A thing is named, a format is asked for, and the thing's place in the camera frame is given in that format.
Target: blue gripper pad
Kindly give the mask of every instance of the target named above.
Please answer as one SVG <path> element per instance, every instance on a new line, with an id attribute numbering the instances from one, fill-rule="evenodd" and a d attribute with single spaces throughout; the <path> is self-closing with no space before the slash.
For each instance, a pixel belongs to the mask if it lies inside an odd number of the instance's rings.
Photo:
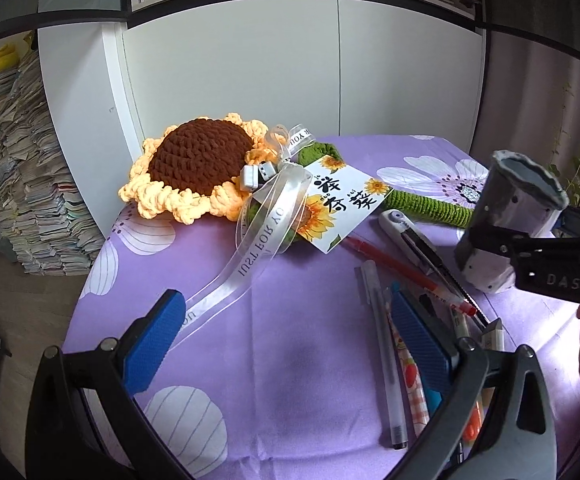
<path id="1" fill-rule="evenodd" d="M 459 363 L 448 329 L 430 316 L 416 298 L 401 290 L 397 282 L 392 284 L 390 316 L 420 374 L 426 378 L 426 385 L 441 395 L 447 394 Z"/>
<path id="2" fill-rule="evenodd" d="M 178 290 L 166 290 L 150 312 L 137 319 L 121 338 L 117 356 L 130 396 L 150 386 L 186 315 L 186 300 Z"/>

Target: floor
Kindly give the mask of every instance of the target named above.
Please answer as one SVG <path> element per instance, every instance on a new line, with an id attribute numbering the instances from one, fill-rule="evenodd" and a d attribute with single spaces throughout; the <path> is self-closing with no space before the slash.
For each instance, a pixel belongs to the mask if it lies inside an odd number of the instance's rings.
<path id="1" fill-rule="evenodd" d="M 86 276 L 31 276 L 0 254 L 0 446 L 24 472 L 26 417 L 44 348 L 61 345 Z"/>

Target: cabinet door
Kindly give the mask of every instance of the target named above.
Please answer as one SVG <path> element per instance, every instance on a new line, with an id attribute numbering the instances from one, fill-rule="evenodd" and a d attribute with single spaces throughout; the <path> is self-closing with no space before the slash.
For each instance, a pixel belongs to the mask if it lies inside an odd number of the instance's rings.
<path id="1" fill-rule="evenodd" d="M 237 112 L 268 126 L 339 133 L 337 0 L 235 0 L 124 33 L 145 137 Z"/>
<path id="2" fill-rule="evenodd" d="M 339 0 L 341 135 L 444 137 L 470 148 L 481 95 L 479 34 L 399 7 Z"/>

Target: cylindrical cup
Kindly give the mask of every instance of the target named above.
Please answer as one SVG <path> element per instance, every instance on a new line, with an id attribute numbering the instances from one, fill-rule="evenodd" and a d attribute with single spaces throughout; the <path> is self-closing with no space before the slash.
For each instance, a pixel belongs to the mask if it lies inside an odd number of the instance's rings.
<path id="1" fill-rule="evenodd" d="M 527 156 L 500 150 L 492 154 L 492 161 L 470 225 L 454 250 L 465 278 L 483 292 L 510 288 L 515 272 L 508 258 L 475 249 L 468 238 L 470 228 L 485 222 L 542 238 L 568 206 L 558 181 Z"/>

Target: purple tablecloth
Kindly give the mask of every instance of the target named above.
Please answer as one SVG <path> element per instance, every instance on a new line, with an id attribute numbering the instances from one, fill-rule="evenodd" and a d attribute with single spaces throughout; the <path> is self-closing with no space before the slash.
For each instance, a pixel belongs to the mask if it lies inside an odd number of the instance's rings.
<path id="1" fill-rule="evenodd" d="M 486 176 L 437 137 L 320 140 L 334 142 L 347 163 L 367 174 L 381 170 L 403 181 L 402 189 L 458 203 L 475 202 Z M 460 232 L 421 228 L 456 270 L 452 248 Z M 121 336 L 166 288 L 185 297 L 200 290 L 232 255 L 234 229 L 211 216 L 191 226 L 147 221 L 126 208 L 86 282 L 64 351 Z M 355 232 L 403 259 L 376 214 Z M 362 261 L 342 246 L 323 254 L 299 242 L 274 258 L 250 292 L 166 357 L 137 401 L 197 478 L 380 479 L 400 460 L 403 452 L 385 447 L 374 320 L 355 274 Z M 506 350 L 526 343 L 538 352 L 563 461 L 580 433 L 576 306 L 518 290 L 496 296 L 467 290 L 486 316 L 502 318 Z M 107 439 L 122 460 L 114 439 Z"/>

